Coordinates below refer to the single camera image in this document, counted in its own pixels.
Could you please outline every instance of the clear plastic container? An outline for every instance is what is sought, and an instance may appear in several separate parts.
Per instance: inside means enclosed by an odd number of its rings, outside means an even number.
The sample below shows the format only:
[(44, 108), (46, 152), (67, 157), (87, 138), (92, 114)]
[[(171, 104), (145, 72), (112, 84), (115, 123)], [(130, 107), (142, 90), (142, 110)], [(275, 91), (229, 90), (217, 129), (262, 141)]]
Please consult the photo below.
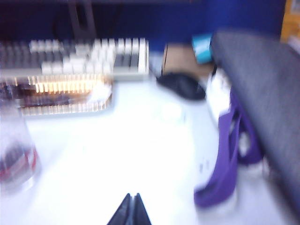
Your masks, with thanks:
[(12, 102), (0, 102), (1, 194), (32, 186), (40, 169), (25, 121)]

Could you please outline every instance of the desk surface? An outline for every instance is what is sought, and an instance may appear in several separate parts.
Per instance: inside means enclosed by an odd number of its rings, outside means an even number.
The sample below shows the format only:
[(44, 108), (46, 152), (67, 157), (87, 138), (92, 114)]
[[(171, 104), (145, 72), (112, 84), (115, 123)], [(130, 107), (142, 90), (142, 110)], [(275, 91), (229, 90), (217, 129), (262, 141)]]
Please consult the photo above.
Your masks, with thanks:
[(195, 208), (193, 188), (218, 150), (205, 101), (155, 81), (117, 83), (113, 101), (102, 113), (26, 119), (42, 172), (31, 189), (1, 196), (1, 224), (105, 225), (128, 192), (141, 194), (153, 225), (296, 224), (276, 187), (242, 168), (231, 210)]

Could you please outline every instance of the purple strap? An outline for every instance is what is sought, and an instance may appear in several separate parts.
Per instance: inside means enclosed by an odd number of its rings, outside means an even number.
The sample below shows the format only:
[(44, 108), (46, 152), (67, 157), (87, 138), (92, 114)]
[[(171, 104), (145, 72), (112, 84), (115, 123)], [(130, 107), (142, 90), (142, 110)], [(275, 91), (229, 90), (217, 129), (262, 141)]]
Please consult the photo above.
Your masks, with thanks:
[[(263, 157), (251, 122), (233, 91), (230, 93), (230, 101), (230, 112), (219, 118), (219, 148), (214, 172), (208, 184), (194, 192), (195, 204), (200, 207), (218, 204), (233, 193), (238, 161), (248, 165), (259, 162)], [(235, 124), (230, 134), (233, 121)], [(239, 138), (243, 131), (249, 134), (251, 146), (246, 155), (241, 156), (239, 154)]]

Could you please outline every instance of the gray fabric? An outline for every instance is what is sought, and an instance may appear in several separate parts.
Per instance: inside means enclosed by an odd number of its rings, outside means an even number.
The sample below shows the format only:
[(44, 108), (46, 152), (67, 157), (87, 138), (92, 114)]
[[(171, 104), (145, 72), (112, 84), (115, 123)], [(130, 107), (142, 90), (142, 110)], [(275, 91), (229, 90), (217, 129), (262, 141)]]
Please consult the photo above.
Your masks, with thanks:
[(300, 56), (274, 38), (225, 30), (211, 49), (300, 215)]

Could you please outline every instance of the computer mouse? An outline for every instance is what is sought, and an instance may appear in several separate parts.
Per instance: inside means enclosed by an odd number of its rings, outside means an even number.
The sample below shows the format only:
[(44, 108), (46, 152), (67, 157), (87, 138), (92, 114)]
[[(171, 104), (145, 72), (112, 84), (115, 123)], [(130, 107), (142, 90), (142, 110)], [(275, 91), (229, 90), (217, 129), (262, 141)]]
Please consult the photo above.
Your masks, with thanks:
[(189, 100), (202, 100), (205, 90), (187, 73), (168, 73), (157, 78), (157, 83), (173, 90), (179, 96)]

